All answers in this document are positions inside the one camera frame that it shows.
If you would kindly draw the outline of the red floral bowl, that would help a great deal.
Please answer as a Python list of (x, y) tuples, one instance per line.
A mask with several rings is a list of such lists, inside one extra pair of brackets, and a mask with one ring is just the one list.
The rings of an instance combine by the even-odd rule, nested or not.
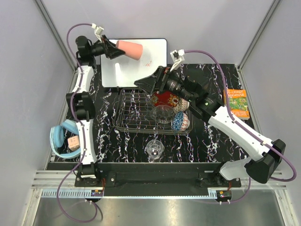
[(151, 95), (151, 102), (154, 106), (167, 105), (176, 107), (179, 104), (179, 97), (170, 91), (159, 93), (158, 91)]

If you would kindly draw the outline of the pink plastic cup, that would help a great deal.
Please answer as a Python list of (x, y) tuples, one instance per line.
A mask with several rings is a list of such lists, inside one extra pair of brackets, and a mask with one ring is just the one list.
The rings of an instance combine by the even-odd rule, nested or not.
[(143, 46), (141, 44), (118, 40), (116, 47), (125, 52), (125, 55), (133, 60), (139, 60), (143, 54)]

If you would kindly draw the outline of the clear glass plate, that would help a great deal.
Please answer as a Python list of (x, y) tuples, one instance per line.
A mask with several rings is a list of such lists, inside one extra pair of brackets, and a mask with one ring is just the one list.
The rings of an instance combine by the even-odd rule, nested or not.
[(161, 124), (171, 123), (176, 115), (176, 111), (168, 105), (159, 105), (150, 111), (150, 117)]

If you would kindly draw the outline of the brown patterned bowl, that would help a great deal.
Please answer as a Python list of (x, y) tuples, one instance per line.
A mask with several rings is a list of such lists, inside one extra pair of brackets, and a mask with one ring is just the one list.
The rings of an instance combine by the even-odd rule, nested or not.
[(189, 108), (190, 103), (183, 98), (179, 99), (177, 106), (174, 107), (176, 112), (184, 112)]

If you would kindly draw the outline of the blue triangle pattern bowl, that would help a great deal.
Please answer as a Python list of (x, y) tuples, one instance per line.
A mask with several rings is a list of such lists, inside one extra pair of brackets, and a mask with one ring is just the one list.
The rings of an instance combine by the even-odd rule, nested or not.
[(173, 130), (186, 130), (190, 125), (190, 120), (186, 113), (178, 112), (173, 121), (171, 122), (171, 128)]

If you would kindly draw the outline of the clear drinking glass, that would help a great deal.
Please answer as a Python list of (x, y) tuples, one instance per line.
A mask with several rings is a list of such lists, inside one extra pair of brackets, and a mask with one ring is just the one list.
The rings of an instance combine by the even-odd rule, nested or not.
[(146, 152), (149, 156), (149, 162), (156, 162), (160, 159), (165, 148), (161, 141), (153, 139), (146, 145)]

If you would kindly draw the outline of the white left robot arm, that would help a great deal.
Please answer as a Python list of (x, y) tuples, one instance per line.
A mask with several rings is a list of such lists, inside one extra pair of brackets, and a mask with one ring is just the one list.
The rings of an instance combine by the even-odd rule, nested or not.
[(89, 87), (94, 76), (95, 57), (105, 55), (108, 59), (115, 59), (125, 55), (125, 51), (118, 49), (105, 35), (92, 43), (86, 36), (79, 36), (75, 40), (78, 51), (75, 54), (78, 77), (71, 93), (66, 95), (69, 110), (79, 131), (80, 164), (77, 167), (77, 177), (91, 186), (100, 184), (102, 178), (97, 167), (97, 159), (93, 144), (93, 121), (95, 106), (89, 94)]

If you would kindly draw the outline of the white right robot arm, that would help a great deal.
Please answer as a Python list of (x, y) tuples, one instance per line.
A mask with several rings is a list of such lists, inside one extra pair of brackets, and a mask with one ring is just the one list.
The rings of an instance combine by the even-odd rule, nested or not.
[(281, 163), (279, 155), (284, 153), (286, 144), (281, 139), (266, 138), (229, 114), (224, 103), (208, 92), (208, 80), (201, 73), (190, 71), (182, 79), (176, 70), (159, 66), (152, 75), (134, 84), (150, 95), (170, 91), (185, 99), (195, 117), (225, 133), (248, 153), (249, 157), (244, 160), (223, 163), (213, 176), (216, 185), (222, 187), (241, 177), (265, 184)]

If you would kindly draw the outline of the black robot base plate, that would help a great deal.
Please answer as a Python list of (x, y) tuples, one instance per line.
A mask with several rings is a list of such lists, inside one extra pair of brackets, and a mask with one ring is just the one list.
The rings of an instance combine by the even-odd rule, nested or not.
[(228, 189), (241, 187), (240, 179), (231, 181), (217, 174), (219, 163), (98, 163), (100, 180), (79, 180), (76, 187), (100, 187), (126, 193), (157, 191), (196, 194), (205, 188)]

